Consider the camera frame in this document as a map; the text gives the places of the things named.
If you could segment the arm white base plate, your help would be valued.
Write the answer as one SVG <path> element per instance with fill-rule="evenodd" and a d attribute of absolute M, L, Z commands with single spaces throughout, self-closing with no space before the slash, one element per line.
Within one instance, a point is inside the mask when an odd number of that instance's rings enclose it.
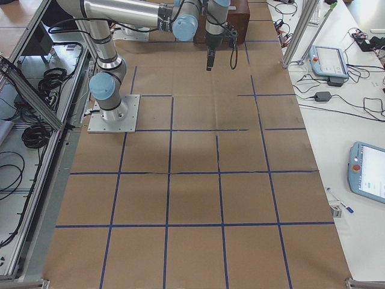
<path fill-rule="evenodd" d="M 124 95 L 120 106 L 106 111 L 94 103 L 87 131 L 89 133 L 134 133 L 137 126 L 140 95 Z"/>

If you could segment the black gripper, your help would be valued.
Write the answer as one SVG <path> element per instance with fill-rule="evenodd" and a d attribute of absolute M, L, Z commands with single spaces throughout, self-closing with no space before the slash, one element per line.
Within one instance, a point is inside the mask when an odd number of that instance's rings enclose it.
<path fill-rule="evenodd" d="M 222 44 L 223 39 L 226 37 L 226 33 L 211 34 L 205 32 L 205 44 L 208 48 L 206 70 L 211 71 L 215 61 L 215 50 Z"/>

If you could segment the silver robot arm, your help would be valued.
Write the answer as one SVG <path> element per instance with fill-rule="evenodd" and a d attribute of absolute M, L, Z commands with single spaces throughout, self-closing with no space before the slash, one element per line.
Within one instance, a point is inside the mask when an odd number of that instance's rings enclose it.
<path fill-rule="evenodd" d="M 103 70 L 115 70 L 123 62 L 112 42 L 110 22 L 130 29 L 154 28 L 173 33 L 180 41 L 189 41 L 199 27 L 199 16 L 205 14 L 208 71 L 214 66 L 217 48 L 229 33 L 230 1 L 175 1 L 173 5 L 147 1 L 59 1 L 58 4 L 74 19 L 89 21 L 91 41 Z"/>

